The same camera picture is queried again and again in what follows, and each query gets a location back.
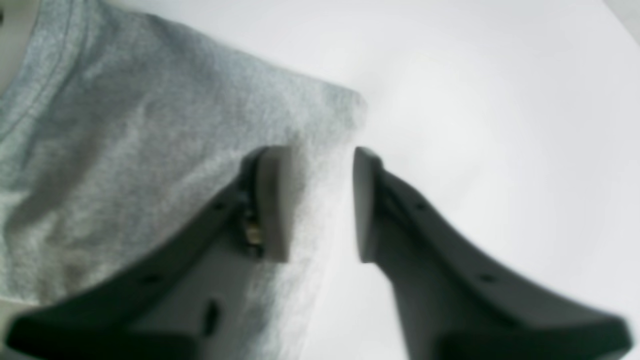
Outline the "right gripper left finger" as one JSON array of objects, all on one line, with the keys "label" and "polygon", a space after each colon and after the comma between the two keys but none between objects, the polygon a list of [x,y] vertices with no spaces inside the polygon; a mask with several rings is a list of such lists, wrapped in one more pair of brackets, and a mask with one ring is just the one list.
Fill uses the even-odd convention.
[{"label": "right gripper left finger", "polygon": [[261,265],[290,259],[292,150],[261,146],[166,243],[100,285],[14,317],[7,360],[225,360]]}]

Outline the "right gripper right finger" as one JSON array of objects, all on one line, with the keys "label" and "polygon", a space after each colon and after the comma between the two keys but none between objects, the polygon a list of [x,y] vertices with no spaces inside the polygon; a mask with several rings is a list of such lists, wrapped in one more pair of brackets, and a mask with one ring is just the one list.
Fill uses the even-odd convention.
[{"label": "right gripper right finger", "polygon": [[411,360],[621,360],[621,316],[535,284],[465,239],[359,146],[352,171],[359,259],[390,281]]}]

